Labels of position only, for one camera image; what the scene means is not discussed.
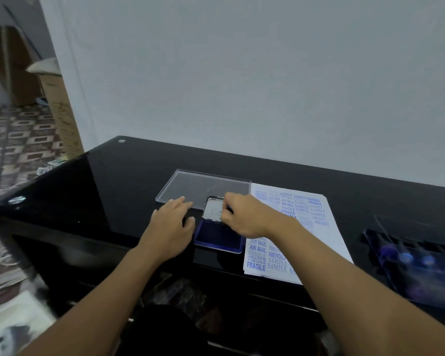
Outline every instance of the patterned floor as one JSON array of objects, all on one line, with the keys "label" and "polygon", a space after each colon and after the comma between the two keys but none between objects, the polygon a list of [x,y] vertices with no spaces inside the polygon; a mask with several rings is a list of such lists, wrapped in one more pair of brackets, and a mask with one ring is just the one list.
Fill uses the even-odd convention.
[{"label": "patterned floor", "polygon": [[[35,178],[39,167],[63,154],[62,147],[49,107],[0,109],[0,195]],[[0,243],[0,257],[3,255],[7,254]],[[0,263],[0,285],[23,277],[12,259]],[[0,289],[0,304],[29,287],[22,280]]]}]

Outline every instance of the person's right arm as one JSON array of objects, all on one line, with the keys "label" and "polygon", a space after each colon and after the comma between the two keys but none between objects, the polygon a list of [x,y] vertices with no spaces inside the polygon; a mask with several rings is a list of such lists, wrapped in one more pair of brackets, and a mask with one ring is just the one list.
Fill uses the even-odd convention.
[{"label": "person's right arm", "polygon": [[221,221],[242,236],[267,237],[282,251],[346,355],[445,356],[444,325],[326,246],[295,218],[251,195],[227,193]]}]

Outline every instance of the paper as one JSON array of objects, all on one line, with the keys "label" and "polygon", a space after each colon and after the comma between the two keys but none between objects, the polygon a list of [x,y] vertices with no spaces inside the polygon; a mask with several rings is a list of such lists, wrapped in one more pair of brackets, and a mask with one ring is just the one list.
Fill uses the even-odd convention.
[{"label": "paper", "polygon": [[[254,183],[250,193],[273,209],[295,217],[310,233],[353,262],[326,197]],[[248,275],[302,284],[285,256],[265,237],[246,240],[243,269]]]}]

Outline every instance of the person's leg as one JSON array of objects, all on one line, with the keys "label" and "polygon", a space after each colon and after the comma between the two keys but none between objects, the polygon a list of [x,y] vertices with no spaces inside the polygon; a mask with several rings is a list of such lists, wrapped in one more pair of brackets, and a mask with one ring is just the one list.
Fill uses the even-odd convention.
[{"label": "person's leg", "polygon": [[149,305],[122,335],[116,356],[183,353],[207,355],[208,342],[203,333],[176,307]]}]

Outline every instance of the person's left hand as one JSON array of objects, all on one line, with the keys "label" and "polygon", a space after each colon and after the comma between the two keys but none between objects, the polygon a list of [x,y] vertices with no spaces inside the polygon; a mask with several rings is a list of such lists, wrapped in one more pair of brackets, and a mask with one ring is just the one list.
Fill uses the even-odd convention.
[{"label": "person's left hand", "polygon": [[188,217],[183,226],[183,217],[193,205],[183,201],[182,196],[154,210],[136,250],[156,257],[159,264],[183,252],[195,230],[194,217]]}]

